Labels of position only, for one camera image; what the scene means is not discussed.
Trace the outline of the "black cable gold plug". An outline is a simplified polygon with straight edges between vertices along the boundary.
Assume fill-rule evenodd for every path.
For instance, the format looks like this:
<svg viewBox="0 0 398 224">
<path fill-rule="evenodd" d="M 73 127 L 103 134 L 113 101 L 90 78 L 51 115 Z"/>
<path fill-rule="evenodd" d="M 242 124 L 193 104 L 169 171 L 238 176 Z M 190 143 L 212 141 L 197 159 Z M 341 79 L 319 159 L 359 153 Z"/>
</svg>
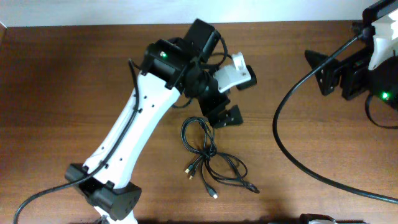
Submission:
<svg viewBox="0 0 398 224">
<path fill-rule="evenodd" d="M 195 149 L 199 149 L 199 150 L 201 150 L 201 149 L 203 149 L 203 145 L 202 145 L 202 147 L 196 147 L 196 146 L 194 146 L 189 140 L 188 140 L 188 143 L 190 144 L 190 145 L 192 145 Z M 195 158 L 191 161 L 191 163 L 198 157 L 198 155 L 197 154 L 194 154 L 195 155 Z M 232 173 L 232 170 L 231 170 L 231 168 L 229 167 L 229 165 L 227 165 L 227 163 L 220 157 L 220 156 L 214 156 L 214 157 L 212 157 L 211 158 L 211 161 L 210 161 L 210 166 L 215 170 L 215 171 L 217 171 L 218 173 L 220 173 L 221 175 L 225 175 L 225 176 L 228 176 L 228 177 L 232 177 L 233 176 L 233 173 Z"/>
</svg>

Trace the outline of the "black cable dark plugs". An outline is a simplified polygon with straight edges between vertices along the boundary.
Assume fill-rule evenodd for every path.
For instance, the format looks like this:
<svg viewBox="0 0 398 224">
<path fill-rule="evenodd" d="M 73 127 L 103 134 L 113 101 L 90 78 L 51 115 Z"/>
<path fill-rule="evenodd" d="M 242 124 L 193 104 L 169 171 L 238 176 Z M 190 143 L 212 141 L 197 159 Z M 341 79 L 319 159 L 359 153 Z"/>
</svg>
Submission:
<svg viewBox="0 0 398 224">
<path fill-rule="evenodd" d="M 255 194 L 260 193 L 260 190 L 254 184 L 245 180 L 245 177 L 248 174 L 248 168 L 242 160 L 240 160 L 236 156 L 224 152 L 217 152 L 214 156 L 220 156 L 227 163 L 227 165 L 229 165 L 232 170 L 233 176 L 228 177 L 225 175 L 221 175 L 220 173 L 215 171 L 210 166 L 210 159 L 209 162 L 206 162 L 204 167 L 213 178 L 213 180 L 223 185 L 242 187 Z"/>
</svg>

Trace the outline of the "black cable white usb plug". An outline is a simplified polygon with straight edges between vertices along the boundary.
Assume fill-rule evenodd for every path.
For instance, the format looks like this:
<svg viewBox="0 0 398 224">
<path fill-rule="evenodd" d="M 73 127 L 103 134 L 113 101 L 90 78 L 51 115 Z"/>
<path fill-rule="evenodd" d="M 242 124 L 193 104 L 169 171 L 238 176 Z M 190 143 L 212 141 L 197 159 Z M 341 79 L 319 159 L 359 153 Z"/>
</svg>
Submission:
<svg viewBox="0 0 398 224">
<path fill-rule="evenodd" d="M 187 140 L 187 128 L 190 124 L 192 123 L 198 123 L 202 130 L 204 131 L 205 138 L 203 140 L 203 149 L 195 149 L 192 145 L 188 143 Z M 189 179 L 192 179 L 193 176 L 195 175 L 197 169 L 200 170 L 200 177 L 202 179 L 202 182 L 206 188 L 206 191 L 208 192 L 209 196 L 217 199 L 218 194 L 216 190 L 207 183 L 207 181 L 204 178 L 203 175 L 203 166 L 206 164 L 206 162 L 209 162 L 210 159 L 216 154 L 217 147 L 214 142 L 215 140 L 215 129 L 210 128 L 208 126 L 208 120 L 206 118 L 202 117 L 190 117 L 187 118 L 181 128 L 180 136 L 182 139 L 182 144 L 184 147 L 191 153 L 197 154 L 198 157 L 186 168 L 185 172 L 187 174 L 190 174 Z"/>
</svg>

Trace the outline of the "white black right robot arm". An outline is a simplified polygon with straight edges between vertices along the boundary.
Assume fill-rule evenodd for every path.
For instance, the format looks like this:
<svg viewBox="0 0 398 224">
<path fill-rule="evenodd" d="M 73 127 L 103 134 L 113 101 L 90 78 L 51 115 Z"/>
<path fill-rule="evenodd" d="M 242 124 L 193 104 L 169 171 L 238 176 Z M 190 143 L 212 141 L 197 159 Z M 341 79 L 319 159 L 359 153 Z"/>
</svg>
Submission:
<svg viewBox="0 0 398 224">
<path fill-rule="evenodd" d="M 315 74 L 321 94 L 339 86 L 342 97 L 352 100 L 365 91 L 397 109 L 397 0 L 378 1 L 353 23 L 365 46 L 339 61 L 333 59 Z"/>
</svg>

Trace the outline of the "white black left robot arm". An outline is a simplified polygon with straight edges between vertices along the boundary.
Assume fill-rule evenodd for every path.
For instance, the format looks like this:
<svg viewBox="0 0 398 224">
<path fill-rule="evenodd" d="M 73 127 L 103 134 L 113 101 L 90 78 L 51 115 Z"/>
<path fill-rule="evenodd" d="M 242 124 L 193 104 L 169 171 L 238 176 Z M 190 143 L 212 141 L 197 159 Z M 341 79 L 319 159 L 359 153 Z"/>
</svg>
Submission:
<svg viewBox="0 0 398 224">
<path fill-rule="evenodd" d="M 197 99 L 202 115 L 183 123 L 198 123 L 205 133 L 204 148 L 187 168 L 193 174 L 217 155 L 215 129 L 243 122 L 231 106 L 231 88 L 245 90 L 257 83 L 242 53 L 221 53 L 223 62 L 210 64 L 221 34 L 197 19 L 184 37 L 151 43 L 140 66 L 131 65 L 134 89 L 119 118 L 99 148 L 82 164 L 71 164 L 65 178 L 99 213 L 100 223 L 135 223 L 134 207 L 141 188 L 131 182 L 132 172 L 146 142 L 166 112 L 185 95 Z"/>
</svg>

